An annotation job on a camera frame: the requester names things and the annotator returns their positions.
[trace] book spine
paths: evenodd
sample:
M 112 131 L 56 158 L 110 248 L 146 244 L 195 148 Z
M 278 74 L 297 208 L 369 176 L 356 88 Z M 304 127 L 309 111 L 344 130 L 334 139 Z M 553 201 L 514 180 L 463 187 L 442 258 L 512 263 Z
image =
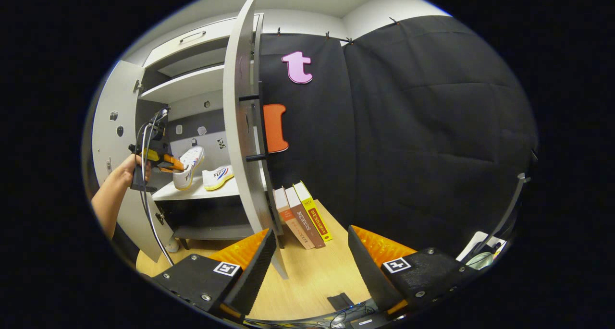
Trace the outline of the book spine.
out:
M 314 227 L 314 224 L 312 224 L 312 221 L 310 221 L 308 214 L 305 213 L 303 205 L 297 205 L 296 207 L 292 207 L 290 209 L 299 224 L 301 224 L 301 226 L 305 230 L 307 237 L 314 244 L 314 247 L 325 247 L 325 242 L 321 238 L 320 234 L 316 231 L 316 228 Z
M 331 237 L 331 232 L 329 231 L 329 228 L 327 228 L 325 221 L 323 221 L 322 217 L 320 216 L 320 213 L 318 212 L 318 209 L 316 209 L 316 203 L 314 203 L 312 197 L 307 198 L 306 200 L 302 200 L 301 203 L 308 212 L 308 217 L 310 218 L 310 220 L 312 220 L 312 223 L 316 227 L 316 230 L 320 234 L 323 241 L 327 242 L 333 239 L 333 237 Z
M 299 239 L 299 242 L 301 242 L 301 244 L 304 248 L 306 248 L 306 250 L 309 250 L 310 248 L 314 247 L 314 244 L 312 244 L 312 241 L 308 239 L 305 231 L 303 230 L 303 228 L 301 228 L 301 225 L 299 224 L 290 209 L 282 211 L 280 215 L 282 216 L 284 222 L 286 222 L 288 228 L 290 228 L 290 231 L 292 231 L 295 237 Z

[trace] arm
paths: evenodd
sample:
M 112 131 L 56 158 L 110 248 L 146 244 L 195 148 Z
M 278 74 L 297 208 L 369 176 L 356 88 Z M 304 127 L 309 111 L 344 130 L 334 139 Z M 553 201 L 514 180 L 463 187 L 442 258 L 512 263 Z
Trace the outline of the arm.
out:
M 136 156 L 141 164 L 141 157 Z M 131 154 L 119 167 L 114 169 L 92 198 L 92 207 L 107 237 L 112 238 L 115 232 L 117 214 L 123 201 L 126 190 L 132 184 L 132 173 L 135 169 L 135 155 Z M 145 180 L 149 181 L 151 165 L 148 162 Z

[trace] drawer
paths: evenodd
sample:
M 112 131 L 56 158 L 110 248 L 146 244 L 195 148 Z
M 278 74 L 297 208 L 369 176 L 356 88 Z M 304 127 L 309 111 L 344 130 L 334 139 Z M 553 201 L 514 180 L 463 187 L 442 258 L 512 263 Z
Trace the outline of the drawer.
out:
M 253 31 L 257 29 L 259 14 L 254 15 Z M 147 68 L 154 64 L 160 64 L 161 60 L 168 58 L 171 55 L 179 55 L 180 52 L 188 49 L 193 49 L 195 46 L 203 45 L 207 42 L 216 40 L 224 40 L 233 31 L 237 18 L 217 21 L 190 32 L 177 36 L 172 40 L 161 44 L 151 51 L 143 67 Z

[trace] shoe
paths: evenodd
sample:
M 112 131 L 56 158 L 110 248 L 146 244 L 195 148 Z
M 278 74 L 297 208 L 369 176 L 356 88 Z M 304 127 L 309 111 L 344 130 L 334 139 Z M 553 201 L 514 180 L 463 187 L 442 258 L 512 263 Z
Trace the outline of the shoe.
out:
M 233 178 L 233 168 L 231 166 L 219 167 L 216 170 L 204 170 L 203 171 L 203 185 L 207 191 L 217 190 L 224 183 Z
M 202 162 L 205 150 L 201 146 L 191 147 L 181 157 L 180 162 L 184 165 L 184 171 L 173 170 L 173 184 L 181 191 L 187 190 L 192 186 L 194 170 Z

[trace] cabinet door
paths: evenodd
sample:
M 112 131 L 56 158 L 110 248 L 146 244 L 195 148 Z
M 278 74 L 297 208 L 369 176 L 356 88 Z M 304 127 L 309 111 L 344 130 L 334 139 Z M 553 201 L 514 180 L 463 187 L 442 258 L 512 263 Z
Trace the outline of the cabinet door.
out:
M 119 61 L 113 69 L 100 94 L 92 128 L 92 156 L 94 170 L 100 185 L 111 170 L 115 169 L 130 154 L 128 145 L 136 141 L 135 112 L 138 90 L 134 90 L 137 80 L 141 81 L 145 69 L 130 62 Z M 117 112 L 117 119 L 110 119 L 111 112 Z M 117 128 L 122 127 L 121 136 Z M 152 217 L 158 207 L 147 193 Z M 160 224 L 154 217 L 154 226 L 160 241 L 166 244 L 173 235 L 168 224 Z M 151 231 L 140 194 L 128 189 L 117 216 L 117 223 L 152 261 L 158 261 L 160 247 Z
M 246 156 L 257 153 L 254 135 L 254 127 L 257 121 L 253 118 L 253 102 L 239 102 L 239 97 L 252 93 L 250 86 L 250 52 L 253 42 L 253 20 L 247 17 L 253 15 L 254 0 L 247 0 L 239 12 L 226 48 L 224 74 L 222 76 L 224 126 L 231 165 L 233 172 L 235 172 L 239 196 L 248 215 L 248 221 L 255 232 L 267 228 L 276 231 L 263 191 L 263 180 L 258 162 L 246 162 Z M 278 248 L 275 250 L 271 263 L 280 276 L 287 279 L 288 276 L 282 261 L 277 237 L 276 243 Z

